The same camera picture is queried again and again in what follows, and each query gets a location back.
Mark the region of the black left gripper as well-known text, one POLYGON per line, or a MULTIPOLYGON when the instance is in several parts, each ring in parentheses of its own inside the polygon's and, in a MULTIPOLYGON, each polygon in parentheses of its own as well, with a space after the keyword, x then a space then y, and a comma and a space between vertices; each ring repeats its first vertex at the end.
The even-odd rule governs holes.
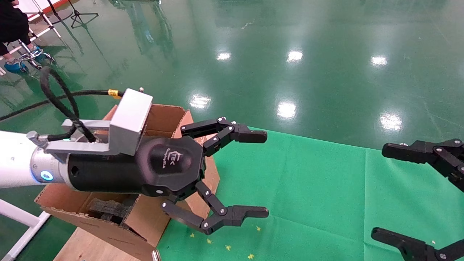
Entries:
POLYGON ((133 155, 71 154, 70 184, 75 190, 172 196, 184 200, 204 178, 203 147, 191 137, 146 137, 133 155))

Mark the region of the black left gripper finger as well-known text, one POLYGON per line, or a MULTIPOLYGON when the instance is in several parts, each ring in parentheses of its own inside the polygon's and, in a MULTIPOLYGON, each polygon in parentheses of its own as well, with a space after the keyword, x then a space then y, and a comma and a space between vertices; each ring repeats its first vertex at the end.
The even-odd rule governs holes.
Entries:
POLYGON ((203 155, 210 157, 232 141, 241 143, 265 143, 268 134, 252 130, 245 124, 230 122, 225 117, 200 121, 181 126, 181 135, 193 139, 212 135, 203 142, 203 155))
POLYGON ((212 211, 206 219, 177 206, 176 200, 165 200, 161 208, 170 218, 206 235, 224 226, 240 227, 246 218, 267 218, 269 216, 269 210, 266 207, 242 205, 225 207, 202 181, 196 183, 195 190, 212 211))

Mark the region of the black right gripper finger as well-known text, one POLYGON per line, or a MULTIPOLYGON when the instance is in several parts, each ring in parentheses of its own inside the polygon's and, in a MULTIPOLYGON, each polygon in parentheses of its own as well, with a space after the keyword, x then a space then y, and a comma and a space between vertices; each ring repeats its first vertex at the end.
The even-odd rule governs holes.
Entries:
POLYGON ((464 144, 460 139, 439 143, 416 140, 411 145, 387 143, 383 146, 382 155, 417 164, 427 163, 464 191, 464 144))
POLYGON ((464 256, 464 240, 436 249, 424 241, 379 227, 372 229, 371 238, 397 248, 404 261, 456 261, 464 256))

